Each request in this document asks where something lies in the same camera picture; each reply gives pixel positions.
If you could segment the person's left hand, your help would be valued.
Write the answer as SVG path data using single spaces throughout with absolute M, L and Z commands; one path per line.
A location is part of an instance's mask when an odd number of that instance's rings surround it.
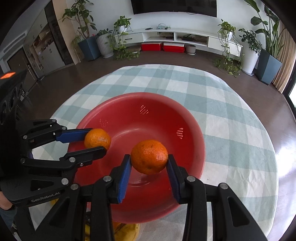
M 0 192 L 0 208 L 3 210 L 9 210 L 12 207 L 12 203 L 4 196 L 3 192 Z

